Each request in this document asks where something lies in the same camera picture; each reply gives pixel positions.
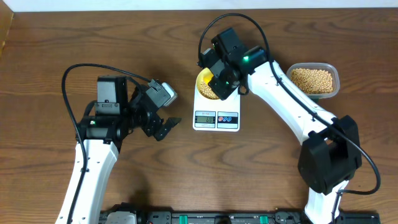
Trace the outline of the yellow measuring scoop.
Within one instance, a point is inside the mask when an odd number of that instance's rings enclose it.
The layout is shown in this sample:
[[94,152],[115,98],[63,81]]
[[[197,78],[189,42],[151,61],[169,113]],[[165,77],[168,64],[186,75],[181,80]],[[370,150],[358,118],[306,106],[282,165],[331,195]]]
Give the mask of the yellow measuring scoop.
[[213,74],[211,72],[205,73],[203,75],[203,82],[207,85],[207,84],[209,84],[209,82],[211,81],[212,78],[213,78]]

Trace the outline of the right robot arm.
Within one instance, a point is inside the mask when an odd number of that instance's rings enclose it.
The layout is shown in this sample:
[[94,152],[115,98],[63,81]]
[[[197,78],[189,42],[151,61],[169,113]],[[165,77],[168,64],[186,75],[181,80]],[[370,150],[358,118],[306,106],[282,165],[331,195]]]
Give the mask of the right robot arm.
[[245,87],[264,100],[289,126],[301,145],[298,171],[309,187],[304,213],[310,223],[333,223],[341,196],[362,165],[358,125],[337,118],[313,102],[284,75],[266,47],[247,48],[232,28],[198,54],[212,73],[209,86],[221,100]]

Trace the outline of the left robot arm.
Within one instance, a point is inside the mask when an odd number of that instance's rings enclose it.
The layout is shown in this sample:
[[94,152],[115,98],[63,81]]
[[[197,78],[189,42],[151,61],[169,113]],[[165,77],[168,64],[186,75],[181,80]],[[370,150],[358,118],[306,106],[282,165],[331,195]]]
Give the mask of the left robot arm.
[[158,110],[176,99],[166,82],[136,84],[131,96],[131,77],[102,76],[97,79],[97,99],[88,104],[75,123],[75,163],[57,223],[98,223],[110,173],[124,138],[140,128],[146,136],[163,140],[180,118],[162,119]]

